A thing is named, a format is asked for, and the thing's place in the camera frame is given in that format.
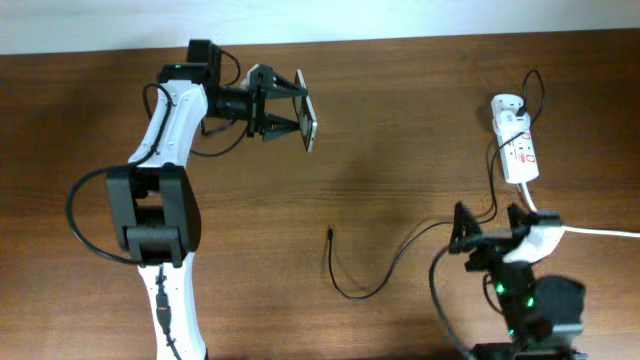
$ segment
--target charging cable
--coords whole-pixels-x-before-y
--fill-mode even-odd
[[[524,197],[524,200],[527,203],[527,207],[529,207],[529,210],[538,211],[538,209],[536,208],[536,205],[533,203],[533,199],[531,199],[531,193],[529,193],[529,188],[527,187],[527,183],[518,184],[518,191],[520,191],[520,193]],[[630,231],[586,229],[586,228],[578,228],[573,226],[563,226],[562,229],[564,231],[569,231],[569,232],[574,232],[579,234],[640,238],[640,233],[634,233]]]

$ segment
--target power plug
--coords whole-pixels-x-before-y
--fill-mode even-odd
[[[491,100],[493,129],[498,136],[498,146],[524,132],[500,149],[504,178],[509,184],[526,183],[540,175],[529,130],[531,117],[526,112],[522,116],[516,115],[523,104],[521,97],[510,94],[496,95]]]

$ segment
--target wire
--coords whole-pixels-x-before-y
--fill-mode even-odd
[[[224,86],[231,86],[237,83],[238,80],[240,80],[240,74],[242,74],[242,66],[240,66],[240,61],[238,61],[238,59],[235,56],[233,56],[230,52],[226,50],[221,50],[221,51],[223,55],[226,55],[229,59],[231,59],[236,64],[236,77],[233,79],[233,81],[224,84]]]
[[[171,352],[173,352],[173,356],[177,360],[182,360],[178,349],[176,349],[176,341],[171,338],[171,306],[169,306],[169,297],[167,293],[164,292],[164,281],[167,277],[164,276],[163,269],[164,267],[160,265],[158,276],[156,277],[156,285],[158,285],[158,293],[156,294],[156,318],[167,339],[167,346],[169,346]]]
[[[218,157],[218,156],[222,156],[222,155],[228,153],[229,151],[233,150],[233,148],[235,148],[236,146],[238,146],[238,144],[240,144],[242,139],[244,139],[245,135],[247,135],[247,132],[249,131],[249,125],[250,124],[251,123],[249,121],[247,121],[247,126],[244,128],[244,131],[242,131],[242,134],[240,134],[240,137],[233,144],[231,144],[231,146],[229,146],[225,150],[220,151],[219,153],[208,154],[208,153],[202,153],[202,152],[199,152],[199,151],[196,151],[196,150],[191,150],[191,153],[193,155],[201,156],[201,157]]]
[[[640,233],[634,233],[630,231],[585,229],[585,228],[577,228],[573,226],[563,226],[562,229],[564,231],[570,231],[570,232],[580,233],[580,234],[611,235],[611,236],[640,238]]]
[[[213,130],[206,130],[204,127],[204,119],[202,119],[202,121],[200,121],[200,134],[202,136],[210,136],[210,135],[215,135],[215,134],[219,134],[229,128],[231,128],[233,125],[235,125],[235,123],[238,121],[238,119],[233,119],[231,120],[231,122],[226,123],[218,128],[215,128]]]
[[[540,72],[538,72],[538,70],[536,70],[536,69],[531,69],[531,70],[529,70],[527,75],[525,75],[524,80],[522,82],[523,105],[522,105],[521,109],[524,108],[526,110],[526,105],[527,105],[527,82],[528,82],[529,76],[531,76],[531,74],[535,74],[536,77],[538,78],[538,82],[540,83],[541,100],[540,100],[540,107],[538,108],[538,111],[536,112],[536,114],[533,117],[533,119],[531,119],[531,123],[529,124],[529,129],[531,129],[533,124],[540,117],[540,114],[542,114],[542,110],[544,110],[544,105],[545,105],[545,102],[546,102],[546,99],[547,99],[546,93],[545,93],[545,89],[544,89],[544,82],[542,81],[542,77],[540,76]],[[492,221],[493,219],[495,219],[495,217],[498,215],[498,199],[496,198],[496,191],[495,191],[495,186],[494,186],[494,183],[493,183],[493,165],[494,165],[494,163],[496,161],[496,157],[498,156],[498,154],[500,153],[500,150],[502,150],[502,148],[507,146],[513,140],[519,138],[522,134],[525,133],[525,131],[521,131],[520,133],[516,134],[515,136],[513,136],[509,140],[505,141],[504,144],[500,145],[496,149],[496,151],[493,153],[493,156],[491,158],[491,165],[489,165],[489,189],[491,191],[491,206],[493,206],[493,213],[489,218],[480,221],[479,224],[486,224],[486,223]]]
[[[489,296],[489,291],[487,291],[487,285],[493,283],[493,281],[489,280],[490,276],[491,275],[489,273],[486,273],[482,277],[482,292],[484,293],[484,298],[487,299],[487,302],[489,303],[489,306],[491,306],[493,311],[502,315],[502,310],[500,310],[500,308],[496,304],[494,304],[493,300],[491,300],[491,297]]]
[[[171,335],[169,334],[166,335],[166,339],[167,339],[167,346],[171,348],[171,352],[173,352],[173,356],[176,358],[176,360],[182,360],[182,358],[180,357],[180,354],[178,353],[178,349],[176,349],[175,340],[173,340],[171,338]]]
[[[452,222],[449,221],[441,221],[439,223],[435,223],[435,224],[431,224],[429,226],[427,226],[425,229],[423,229],[422,231],[420,231],[418,234],[416,234],[416,236],[414,236],[413,238],[411,238],[411,240],[409,240],[403,247],[402,249],[398,252],[398,254],[396,255],[396,257],[393,259],[393,262],[391,263],[391,266],[389,267],[389,271],[387,272],[387,275],[384,277],[384,279],[382,280],[382,283],[380,283],[380,285],[378,285],[377,288],[375,288],[375,290],[371,291],[370,293],[366,294],[366,295],[362,295],[362,296],[353,296],[353,295],[348,295],[347,293],[345,293],[340,286],[338,285],[338,283],[336,282],[336,278],[333,274],[333,266],[332,266],[332,253],[333,253],[333,240],[334,240],[334,231],[333,228],[329,228],[329,231],[327,232],[327,239],[329,240],[329,256],[328,256],[328,263],[329,263],[329,275],[331,275],[331,282],[333,282],[333,287],[336,288],[336,290],[338,290],[338,292],[340,293],[340,295],[342,295],[343,297],[349,299],[349,300],[353,300],[353,301],[360,301],[360,300],[366,300],[370,297],[372,297],[373,295],[377,294],[380,290],[382,290],[385,285],[387,285],[387,283],[389,282],[389,279],[391,278],[391,275],[393,274],[393,270],[395,270],[396,265],[398,265],[398,261],[400,261],[400,258],[402,257],[402,255],[404,255],[407,250],[409,249],[409,247],[422,235],[424,235],[427,231],[441,226],[441,225],[451,225],[453,224]]]
[[[524,196],[524,200],[526,201],[527,207],[529,207],[529,210],[538,211],[538,209],[536,208],[536,205],[533,203],[533,200],[531,199],[531,194],[529,193],[529,187],[527,187],[527,183],[518,184],[518,190],[520,190],[520,192],[522,193],[522,196]]]
[[[164,128],[167,125],[167,120],[169,119],[169,114],[171,113],[171,107],[174,106],[174,103],[171,100],[171,95],[169,94],[167,89],[165,89],[160,84],[151,83],[151,84],[145,85],[143,87],[143,89],[142,89],[142,101],[144,103],[145,110],[149,111],[149,101],[147,99],[147,90],[149,88],[151,88],[151,87],[158,88],[167,97],[167,110],[165,111],[164,117],[162,118],[162,122],[160,123],[160,128],[158,129],[158,134],[156,135],[156,138],[155,138],[153,144],[149,148],[149,152],[147,152],[147,154],[145,156],[143,156],[141,159],[136,160],[136,161],[131,162],[131,163],[128,163],[126,165],[109,166],[109,167],[105,167],[105,168],[102,168],[102,169],[94,170],[94,171],[84,175],[78,181],[76,181],[76,183],[73,184],[73,186],[71,187],[71,190],[69,191],[69,195],[67,196],[67,203],[66,203],[66,206],[65,206],[65,214],[67,216],[67,222],[69,223],[69,227],[71,227],[71,231],[73,231],[73,234],[78,238],[78,240],[80,240],[82,245],[84,245],[87,249],[89,249],[91,252],[93,252],[94,254],[96,254],[98,256],[102,256],[103,258],[105,258],[107,260],[116,261],[116,262],[119,262],[119,263],[125,264],[125,265],[140,265],[140,264],[142,264],[142,261],[128,259],[128,258],[124,258],[124,257],[118,256],[118,255],[114,255],[114,254],[106,252],[106,251],[98,248],[97,246],[93,245],[84,236],[84,234],[80,231],[80,229],[78,228],[78,224],[76,223],[75,217],[73,215],[73,199],[75,198],[75,195],[78,192],[78,190],[80,190],[80,188],[86,182],[88,182],[89,180],[93,179],[94,177],[97,177],[97,176],[102,175],[102,174],[106,174],[106,173],[108,173],[108,172],[110,172],[112,170],[134,168],[134,167],[144,163],[145,161],[149,160],[153,156],[153,154],[156,152],[156,150],[158,149],[158,144],[160,143],[160,139],[162,138],[162,134],[164,132]]]
[[[453,331],[453,328],[451,327],[451,323],[449,322],[447,315],[444,313],[444,309],[442,308],[442,305],[440,304],[440,300],[438,299],[438,293],[435,285],[436,267],[448,253],[449,253],[449,246],[443,247],[442,250],[440,250],[438,254],[433,258],[433,262],[431,262],[431,267],[429,268],[429,290],[431,290],[431,299],[433,300],[433,305],[436,307],[436,310],[438,311],[438,316],[440,317],[440,321],[447,329],[447,333],[449,334],[449,337],[453,341],[453,344],[455,345],[456,349],[458,349],[458,351],[462,354],[462,356],[465,357],[465,359],[475,360],[476,357],[473,356],[473,354],[471,354],[471,352],[464,346],[464,343],[462,342],[462,340],[460,340],[458,335],[456,335],[456,333]]]
[[[531,209],[532,211],[538,211],[538,209],[536,209],[536,205],[533,203],[533,199],[531,198],[531,194],[529,193],[529,188],[527,187],[527,184],[525,183],[518,184],[518,189],[522,192],[522,195],[524,196],[529,209]],[[586,229],[586,228],[578,228],[573,226],[563,226],[562,229],[564,231],[569,231],[569,232],[574,232],[579,234],[609,235],[609,236],[640,238],[640,233],[631,232],[631,231]]]

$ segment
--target white power strip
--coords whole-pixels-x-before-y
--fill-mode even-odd
[[[504,178],[509,184],[529,182],[538,177],[538,161],[531,139],[531,117],[528,113],[516,116],[523,100],[519,96],[500,94],[491,100],[493,130],[498,136],[498,146],[502,146],[520,132],[524,132],[500,149]]]
[[[538,161],[533,150],[531,139],[531,118],[528,113],[517,116],[518,109],[524,101],[521,97],[510,94],[496,95],[491,100],[493,112],[493,130],[498,136],[498,146],[502,146],[519,133],[518,138],[500,149],[504,178],[509,184],[517,184],[531,211],[538,211],[527,187],[527,182],[540,175]],[[521,246],[509,254],[505,259],[509,261],[539,260],[550,254],[557,246],[565,231],[608,236],[623,236],[640,238],[640,233],[618,230],[585,229],[572,226],[562,226],[558,229],[541,229],[539,234],[525,238]]]

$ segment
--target wooden surface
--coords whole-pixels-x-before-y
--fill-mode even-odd
[[[456,201],[486,209],[489,102],[520,93],[532,67],[548,91],[533,130],[538,207],[575,226],[639,231],[639,43],[629,30],[230,47],[245,69],[266,63],[293,78],[302,68],[320,124],[312,154],[290,135],[189,163],[203,220],[195,296],[211,358],[441,358],[451,345],[426,273],[449,229],[416,243],[379,295],[350,302],[329,280],[326,228],[337,229],[338,280],[361,293],[419,227],[450,219]],[[147,126],[142,85],[184,57],[185,49],[0,57],[0,358],[155,356],[136,269],[83,248],[63,204],[78,177],[135,150]],[[292,116],[289,107],[271,110]],[[222,149],[238,131],[194,146]],[[487,229],[506,227],[506,206],[518,201],[496,174],[500,212]],[[116,251],[104,181],[80,196],[81,227]],[[637,240],[567,234],[537,267],[586,284],[577,345],[593,359],[640,352],[639,254]],[[464,273],[464,261],[447,259],[438,274],[455,328],[469,345],[507,340],[481,275]]]

